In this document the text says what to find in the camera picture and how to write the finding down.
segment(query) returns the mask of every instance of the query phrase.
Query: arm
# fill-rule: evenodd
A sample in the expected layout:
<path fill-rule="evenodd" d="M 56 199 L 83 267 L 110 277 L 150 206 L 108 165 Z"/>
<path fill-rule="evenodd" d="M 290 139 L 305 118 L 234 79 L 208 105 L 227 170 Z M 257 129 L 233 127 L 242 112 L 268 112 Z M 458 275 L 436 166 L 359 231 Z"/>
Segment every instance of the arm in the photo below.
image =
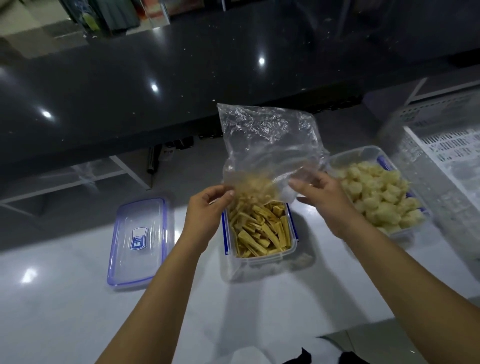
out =
<path fill-rule="evenodd" d="M 171 363 L 198 259 L 215 234 L 222 211 L 232 200 L 233 191 L 221 185 L 190 199 L 185 226 L 175 247 L 97 364 Z"/>
<path fill-rule="evenodd" d="M 343 239 L 429 363 L 480 363 L 480 309 L 447 287 L 356 211 L 340 183 L 290 186 Z"/>

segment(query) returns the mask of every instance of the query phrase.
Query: crinkled plastic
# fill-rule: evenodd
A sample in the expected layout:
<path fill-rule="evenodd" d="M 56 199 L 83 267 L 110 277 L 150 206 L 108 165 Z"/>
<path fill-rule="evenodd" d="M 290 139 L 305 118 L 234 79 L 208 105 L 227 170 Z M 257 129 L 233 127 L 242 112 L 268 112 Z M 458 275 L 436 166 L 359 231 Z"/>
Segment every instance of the crinkled plastic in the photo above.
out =
<path fill-rule="evenodd" d="M 311 171 L 326 165 L 329 153 L 312 114 L 280 108 L 217 107 L 228 151 L 224 183 L 244 186 L 245 179 L 258 176 L 272 182 L 277 191 L 272 199 L 291 203 L 297 194 L 288 180 L 295 177 L 312 182 Z"/>

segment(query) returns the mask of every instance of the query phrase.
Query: glossy black surface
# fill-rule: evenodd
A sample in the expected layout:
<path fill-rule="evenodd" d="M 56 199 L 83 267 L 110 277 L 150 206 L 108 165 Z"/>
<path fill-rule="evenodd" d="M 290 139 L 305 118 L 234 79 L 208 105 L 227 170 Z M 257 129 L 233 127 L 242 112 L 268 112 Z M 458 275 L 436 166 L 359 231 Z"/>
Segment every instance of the glossy black surface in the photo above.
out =
<path fill-rule="evenodd" d="M 437 50 L 423 50 L 416 63 L 394 52 L 382 13 L 338 32 L 337 4 L 267 0 L 3 67 L 1 176 L 208 131 L 218 126 L 217 102 L 281 99 L 279 106 L 301 109 L 302 98 L 289 97 L 328 102 L 451 69 Z"/>

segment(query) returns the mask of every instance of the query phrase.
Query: person's right hand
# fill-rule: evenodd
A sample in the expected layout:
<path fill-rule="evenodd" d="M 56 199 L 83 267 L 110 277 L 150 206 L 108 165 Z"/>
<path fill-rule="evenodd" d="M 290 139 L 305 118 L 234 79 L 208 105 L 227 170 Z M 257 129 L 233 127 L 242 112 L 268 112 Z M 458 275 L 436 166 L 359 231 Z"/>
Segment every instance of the person's right hand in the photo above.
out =
<path fill-rule="evenodd" d="M 296 179 L 291 179 L 288 184 L 305 196 L 297 197 L 297 200 L 314 206 L 332 233 L 342 239 L 342 233 L 350 224 L 363 216 L 355 209 L 339 181 L 325 172 L 315 172 L 314 178 L 313 184 Z"/>

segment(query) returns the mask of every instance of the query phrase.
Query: transparent lid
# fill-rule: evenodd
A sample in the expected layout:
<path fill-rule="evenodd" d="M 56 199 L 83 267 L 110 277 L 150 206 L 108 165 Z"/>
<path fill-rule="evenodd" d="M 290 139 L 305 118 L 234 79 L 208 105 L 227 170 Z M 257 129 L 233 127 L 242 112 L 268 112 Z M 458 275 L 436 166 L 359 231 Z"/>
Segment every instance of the transparent lid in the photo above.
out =
<path fill-rule="evenodd" d="M 167 208 L 163 198 L 119 207 L 108 265 L 109 285 L 143 284 L 155 275 L 168 254 Z"/>

